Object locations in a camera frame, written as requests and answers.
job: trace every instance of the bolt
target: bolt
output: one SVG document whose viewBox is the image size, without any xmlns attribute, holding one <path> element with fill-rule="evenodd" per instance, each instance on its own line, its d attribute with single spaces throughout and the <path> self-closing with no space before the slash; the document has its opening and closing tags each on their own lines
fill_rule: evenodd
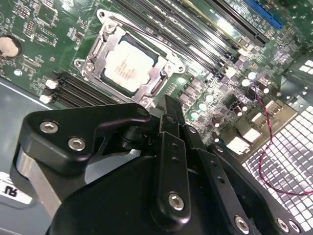
<svg viewBox="0 0 313 235">
<path fill-rule="evenodd" d="M 86 147 L 85 142 L 80 138 L 71 138 L 71 139 L 69 139 L 67 144 L 71 149 L 73 149 L 75 151 L 82 151 Z"/>
<path fill-rule="evenodd" d="M 59 130 L 59 126 L 52 121 L 44 121 L 40 123 L 40 130 L 47 134 L 56 133 Z"/>
<path fill-rule="evenodd" d="M 289 224 L 297 233 L 301 233 L 301 230 L 296 223 L 294 223 L 292 220 L 289 220 Z"/>
<path fill-rule="evenodd" d="M 189 131 L 194 134 L 196 133 L 196 130 L 192 126 L 189 126 Z"/>
<path fill-rule="evenodd" d="M 171 122 L 171 123 L 175 123 L 175 119 L 171 116 L 171 115 L 167 115 L 166 118 Z"/>
<path fill-rule="evenodd" d="M 171 207 L 173 207 L 177 211 L 181 211 L 184 208 L 184 201 L 176 193 L 171 193 L 168 196 L 168 202 L 170 203 Z"/>
<path fill-rule="evenodd" d="M 287 224 L 285 224 L 285 222 L 283 220 L 281 220 L 280 218 L 277 219 L 278 225 L 279 227 L 286 233 L 289 233 L 289 228 L 287 226 Z"/>
<path fill-rule="evenodd" d="M 235 224 L 237 225 L 238 229 L 243 232 L 244 234 L 249 234 L 249 226 L 247 223 L 242 219 L 240 216 L 235 216 Z"/>
<path fill-rule="evenodd" d="M 147 116 L 148 114 L 144 108 L 137 108 L 137 112 L 144 116 Z"/>
</svg>

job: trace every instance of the red wire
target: red wire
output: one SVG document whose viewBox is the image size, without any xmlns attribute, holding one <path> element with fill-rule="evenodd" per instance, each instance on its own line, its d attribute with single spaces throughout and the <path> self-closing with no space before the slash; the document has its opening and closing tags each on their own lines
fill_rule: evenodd
<svg viewBox="0 0 313 235">
<path fill-rule="evenodd" d="M 263 164 L 263 160 L 264 160 L 264 157 L 266 156 L 267 154 L 267 150 L 271 147 L 271 145 L 273 144 L 273 132 L 272 132 L 272 125 L 271 125 L 271 122 L 270 122 L 270 118 L 269 118 L 269 115 L 268 115 L 268 109 L 266 108 L 266 105 L 263 101 L 263 99 L 260 97 L 260 96 L 257 96 L 257 99 L 258 101 L 260 102 L 260 104 L 263 106 L 264 108 L 264 113 L 265 113 L 265 116 L 266 116 L 266 119 L 267 119 L 267 123 L 268 123 L 268 131 L 269 131 L 269 136 L 270 136 L 270 139 L 269 139 L 269 144 L 266 146 L 266 148 L 263 150 L 261 156 L 260 156 L 260 160 L 259 160 L 259 174 L 260 174 L 260 177 L 262 179 L 262 181 L 268 186 L 270 187 L 271 189 L 273 189 L 274 191 L 278 192 L 278 193 L 283 193 L 283 194 L 287 194 L 287 195 L 290 195 L 290 196 L 308 196 L 308 195 L 311 195 L 313 194 L 313 191 L 305 191 L 303 193 L 294 193 L 294 192 L 287 192 L 287 191 L 283 191 L 283 190 L 280 190 L 278 188 L 275 188 L 271 182 L 267 181 L 265 179 L 265 176 L 264 176 L 264 173 L 262 172 L 262 164 Z"/>
</svg>

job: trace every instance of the perforated metal mesh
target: perforated metal mesh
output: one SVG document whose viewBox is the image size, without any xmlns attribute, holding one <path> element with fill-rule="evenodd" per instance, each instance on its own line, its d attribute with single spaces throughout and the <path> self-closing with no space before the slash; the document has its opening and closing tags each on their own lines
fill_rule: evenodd
<svg viewBox="0 0 313 235">
<path fill-rule="evenodd" d="M 264 158 L 263 171 L 275 188 L 302 193 L 313 190 L 313 107 L 308 107 L 286 126 L 274 139 Z M 289 196 L 279 194 L 261 180 L 258 173 L 260 154 L 264 145 L 243 166 L 283 205 L 305 231 L 313 228 L 313 195 Z"/>
</svg>

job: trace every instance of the label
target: label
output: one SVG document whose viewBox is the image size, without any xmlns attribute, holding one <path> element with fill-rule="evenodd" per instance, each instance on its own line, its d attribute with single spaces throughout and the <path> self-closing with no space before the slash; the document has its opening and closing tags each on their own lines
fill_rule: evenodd
<svg viewBox="0 0 313 235">
<path fill-rule="evenodd" d="M 0 172 L 0 195 L 27 205 L 32 200 L 30 196 L 19 191 L 12 183 L 9 174 L 4 172 Z"/>
</svg>

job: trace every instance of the small component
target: small component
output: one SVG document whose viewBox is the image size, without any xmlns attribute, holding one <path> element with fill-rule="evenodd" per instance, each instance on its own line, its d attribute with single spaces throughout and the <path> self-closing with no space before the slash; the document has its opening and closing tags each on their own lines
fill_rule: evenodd
<svg viewBox="0 0 313 235">
<path fill-rule="evenodd" d="M 245 112 L 245 111 L 248 110 L 248 107 L 247 107 L 244 103 L 242 103 L 241 101 L 239 102 L 238 106 L 239 106 L 239 108 L 240 108 L 243 112 Z"/>
<path fill-rule="evenodd" d="M 20 41 L 11 36 L 0 37 L 0 55 L 6 59 L 18 57 L 22 54 L 22 45 Z"/>
<path fill-rule="evenodd" d="M 221 85 L 220 86 L 220 90 L 222 91 L 222 92 L 227 92 L 228 91 L 228 86 L 227 85 Z"/>
<path fill-rule="evenodd" d="M 199 96 L 200 92 L 196 91 L 192 86 L 186 85 L 185 91 L 190 95 Z"/>
<path fill-rule="evenodd" d="M 250 65 L 251 65 L 251 63 L 248 60 L 244 63 L 244 67 L 245 68 L 249 68 Z"/>
<path fill-rule="evenodd" d="M 234 108 L 234 112 L 238 117 L 241 117 L 243 115 L 243 112 L 241 111 L 241 109 L 239 108 L 239 106 L 236 106 Z"/>
<path fill-rule="evenodd" d="M 220 141 L 220 138 L 216 132 L 212 132 L 212 139 L 214 140 L 215 143 L 218 143 Z"/>
<path fill-rule="evenodd" d="M 266 107 L 268 113 L 272 116 L 275 116 L 282 109 L 282 105 L 279 105 L 278 103 L 274 102 L 273 100 L 268 102 L 265 105 L 265 107 Z"/>
<path fill-rule="evenodd" d="M 283 95 L 276 87 L 273 87 L 270 91 L 277 97 L 281 97 Z"/>
<path fill-rule="evenodd" d="M 211 119 L 211 122 L 212 122 L 213 126 L 215 126 L 216 128 L 218 128 L 220 126 L 220 122 L 219 122 L 219 120 L 217 118 L 213 117 Z"/>
<path fill-rule="evenodd" d="M 211 95 L 210 93 L 205 93 L 204 98 L 205 98 L 205 101 L 208 103 L 211 103 L 214 100 L 214 96 Z"/>
<path fill-rule="evenodd" d="M 222 83 L 227 84 L 229 82 L 229 78 L 227 78 L 226 76 L 224 76 L 221 80 Z"/>
<path fill-rule="evenodd" d="M 268 94 L 268 93 L 269 93 L 269 88 L 266 87 L 263 83 L 261 83 L 261 82 L 256 82 L 256 84 L 258 85 L 259 89 L 260 89 L 264 94 Z"/>
<path fill-rule="evenodd" d="M 198 88 L 198 89 L 203 89 L 205 87 L 205 84 L 203 82 L 201 82 L 200 80 L 192 77 L 190 78 L 190 83 L 195 87 L 195 88 Z"/>
<path fill-rule="evenodd" d="M 191 120 L 192 120 L 192 121 L 198 120 L 199 114 L 198 114 L 198 112 L 197 112 L 196 110 L 191 110 L 191 111 L 189 112 L 189 114 L 190 114 L 190 117 L 191 117 Z"/>
<path fill-rule="evenodd" d="M 194 99 L 189 97 L 186 93 L 181 92 L 179 95 L 179 99 L 183 101 L 183 103 L 193 103 Z"/>
<path fill-rule="evenodd" d="M 250 145 L 244 139 L 240 138 L 232 127 L 223 129 L 220 136 L 225 142 L 226 147 L 239 155 L 247 153 L 250 150 Z"/>
<path fill-rule="evenodd" d="M 198 102 L 197 105 L 201 111 L 205 112 L 207 110 L 207 105 L 203 101 Z"/>
<path fill-rule="evenodd" d="M 250 72 L 250 73 L 248 74 L 248 78 L 249 78 L 250 80 L 255 80 L 255 79 L 256 79 L 256 76 L 257 76 L 257 73 L 256 73 L 256 72 Z"/>
<path fill-rule="evenodd" d="M 236 127 L 242 137 L 250 143 L 255 143 L 262 136 L 262 134 L 253 129 L 248 121 L 244 118 L 239 120 L 239 122 L 236 124 Z"/>
</svg>

